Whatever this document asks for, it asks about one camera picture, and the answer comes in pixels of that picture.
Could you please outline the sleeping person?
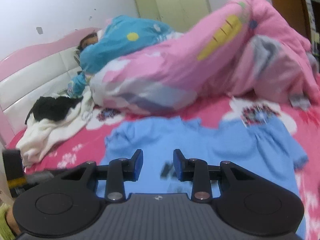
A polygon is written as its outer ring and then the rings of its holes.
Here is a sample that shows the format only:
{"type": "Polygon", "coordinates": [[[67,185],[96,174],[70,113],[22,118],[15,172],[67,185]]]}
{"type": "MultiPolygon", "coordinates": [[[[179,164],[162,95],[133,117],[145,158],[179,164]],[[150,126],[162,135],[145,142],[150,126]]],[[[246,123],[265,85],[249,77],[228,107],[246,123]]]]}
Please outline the sleeping person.
{"type": "Polygon", "coordinates": [[[77,46],[77,50],[83,51],[87,46],[98,43],[103,33],[104,33],[103,30],[99,30],[97,32],[92,32],[88,34],[80,41],[79,45],[77,46]]]}

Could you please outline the white garment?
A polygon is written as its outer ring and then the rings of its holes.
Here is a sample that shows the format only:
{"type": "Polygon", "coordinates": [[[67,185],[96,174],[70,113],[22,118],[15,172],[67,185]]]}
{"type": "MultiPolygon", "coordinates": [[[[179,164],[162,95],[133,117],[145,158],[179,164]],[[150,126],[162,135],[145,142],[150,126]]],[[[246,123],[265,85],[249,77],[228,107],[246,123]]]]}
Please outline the white garment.
{"type": "Polygon", "coordinates": [[[30,167],[41,162],[54,145],[70,139],[87,125],[94,107],[91,90],[86,88],[82,96],[82,100],[69,110],[62,121],[36,121],[30,116],[27,129],[16,145],[23,166],[30,167]]]}

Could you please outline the pink floral bed sheet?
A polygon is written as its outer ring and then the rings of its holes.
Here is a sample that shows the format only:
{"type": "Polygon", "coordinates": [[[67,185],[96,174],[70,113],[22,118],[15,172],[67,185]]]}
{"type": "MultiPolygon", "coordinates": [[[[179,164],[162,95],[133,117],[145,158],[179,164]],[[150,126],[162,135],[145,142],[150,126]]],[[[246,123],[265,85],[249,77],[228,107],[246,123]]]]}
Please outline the pink floral bed sheet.
{"type": "MultiPolygon", "coordinates": [[[[217,128],[222,122],[244,118],[246,110],[263,106],[278,116],[308,156],[306,161],[297,162],[295,176],[305,207],[305,237],[319,239],[319,107],[301,110],[266,100],[224,97],[200,100],[179,116],[184,121],[200,119],[203,127],[217,128]]],[[[88,160],[101,164],[106,155],[105,138],[122,122],[136,122],[138,119],[137,116],[95,107],[85,128],[53,146],[41,162],[24,168],[24,172],[32,174],[48,170],[53,173],[88,160]]],[[[24,132],[20,131],[9,143],[8,150],[14,150],[23,135],[24,132]]]]}

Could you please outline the pale yellow wardrobe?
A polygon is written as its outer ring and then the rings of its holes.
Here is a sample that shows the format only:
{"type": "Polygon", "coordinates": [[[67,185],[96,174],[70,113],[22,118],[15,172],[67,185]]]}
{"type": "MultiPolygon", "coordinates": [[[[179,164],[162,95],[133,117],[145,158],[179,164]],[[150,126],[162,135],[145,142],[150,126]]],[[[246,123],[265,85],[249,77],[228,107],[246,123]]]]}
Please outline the pale yellow wardrobe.
{"type": "Polygon", "coordinates": [[[186,32],[211,12],[208,0],[135,0],[141,18],[168,24],[186,32]]]}

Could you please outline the blue patterned blanket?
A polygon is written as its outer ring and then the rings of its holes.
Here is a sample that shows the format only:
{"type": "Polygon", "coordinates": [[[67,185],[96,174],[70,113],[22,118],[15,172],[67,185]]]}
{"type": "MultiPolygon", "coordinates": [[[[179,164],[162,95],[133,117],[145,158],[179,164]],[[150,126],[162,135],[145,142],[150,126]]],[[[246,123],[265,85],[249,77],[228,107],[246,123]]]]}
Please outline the blue patterned blanket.
{"type": "Polygon", "coordinates": [[[78,51],[81,71],[71,79],[67,93],[80,97],[89,83],[109,62],[121,56],[156,45],[171,37],[174,29],[166,23],[120,15],[109,21],[98,43],[78,51]]]}

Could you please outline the pink white headboard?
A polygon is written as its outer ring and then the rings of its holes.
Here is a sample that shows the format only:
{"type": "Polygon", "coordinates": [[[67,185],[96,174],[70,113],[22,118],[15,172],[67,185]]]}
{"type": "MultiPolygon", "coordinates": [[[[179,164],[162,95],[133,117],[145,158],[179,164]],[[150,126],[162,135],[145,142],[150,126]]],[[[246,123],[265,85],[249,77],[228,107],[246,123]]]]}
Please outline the pink white headboard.
{"type": "Polygon", "coordinates": [[[15,51],[1,61],[1,142],[24,128],[25,117],[41,96],[65,89],[80,71],[76,46],[98,28],[76,30],[52,42],[15,51]]]}

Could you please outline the black garment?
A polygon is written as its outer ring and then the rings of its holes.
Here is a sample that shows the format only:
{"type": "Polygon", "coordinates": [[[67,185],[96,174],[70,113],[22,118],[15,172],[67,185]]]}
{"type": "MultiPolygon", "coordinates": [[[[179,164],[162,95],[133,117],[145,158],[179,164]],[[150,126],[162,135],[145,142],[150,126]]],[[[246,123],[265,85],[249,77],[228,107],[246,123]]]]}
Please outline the black garment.
{"type": "Polygon", "coordinates": [[[71,108],[75,108],[78,103],[82,101],[83,97],[80,98],[69,98],[67,96],[54,97],[43,97],[41,96],[36,100],[33,107],[29,111],[24,124],[31,114],[33,114],[36,121],[41,121],[42,119],[48,119],[51,121],[62,121],[65,119],[71,108]]]}

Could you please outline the brown wooden door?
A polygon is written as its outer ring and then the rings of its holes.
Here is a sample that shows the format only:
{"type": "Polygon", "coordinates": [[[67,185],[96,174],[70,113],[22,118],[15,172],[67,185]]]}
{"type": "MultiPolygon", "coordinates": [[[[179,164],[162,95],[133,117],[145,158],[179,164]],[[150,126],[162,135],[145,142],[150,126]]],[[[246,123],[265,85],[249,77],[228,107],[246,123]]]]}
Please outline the brown wooden door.
{"type": "Polygon", "coordinates": [[[311,41],[311,27],[306,0],[271,0],[272,5],[300,35],[311,41]]]}

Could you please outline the pink patterned quilt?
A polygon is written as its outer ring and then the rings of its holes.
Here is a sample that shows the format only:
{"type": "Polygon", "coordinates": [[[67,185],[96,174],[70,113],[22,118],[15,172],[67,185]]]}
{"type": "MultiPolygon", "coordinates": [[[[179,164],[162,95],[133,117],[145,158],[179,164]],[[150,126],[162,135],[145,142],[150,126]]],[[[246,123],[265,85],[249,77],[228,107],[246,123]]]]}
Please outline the pink patterned quilt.
{"type": "Polygon", "coordinates": [[[230,0],[180,37],[108,63],[89,83],[95,104],[156,115],[208,96],[319,103],[311,44],[266,0],[230,0]]]}

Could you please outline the black device at left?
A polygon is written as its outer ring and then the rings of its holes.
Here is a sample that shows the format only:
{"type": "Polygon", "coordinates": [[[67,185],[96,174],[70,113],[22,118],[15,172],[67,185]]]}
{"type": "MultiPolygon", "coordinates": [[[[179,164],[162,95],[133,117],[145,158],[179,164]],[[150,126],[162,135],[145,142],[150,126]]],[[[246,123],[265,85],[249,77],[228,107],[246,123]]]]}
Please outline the black device at left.
{"type": "Polygon", "coordinates": [[[2,151],[2,158],[7,185],[14,199],[28,189],[54,178],[54,175],[50,171],[26,174],[22,165],[20,150],[4,149],[2,151]]]}

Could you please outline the light blue shirt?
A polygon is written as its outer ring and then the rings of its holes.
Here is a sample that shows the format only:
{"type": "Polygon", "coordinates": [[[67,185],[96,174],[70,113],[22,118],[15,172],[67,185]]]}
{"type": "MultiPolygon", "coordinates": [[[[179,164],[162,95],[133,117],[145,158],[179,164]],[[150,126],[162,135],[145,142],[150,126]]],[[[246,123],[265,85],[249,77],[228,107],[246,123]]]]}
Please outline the light blue shirt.
{"type": "Polygon", "coordinates": [[[214,129],[200,119],[145,118],[124,122],[105,138],[106,153],[101,165],[118,158],[131,158],[143,151],[143,166],[136,182],[127,181],[130,193],[187,193],[192,184],[177,179],[173,152],[197,158],[210,165],[231,161],[279,186],[298,193],[295,169],[307,155],[283,122],[270,117],[259,124],[244,125],[240,119],[222,121],[214,129]]]}

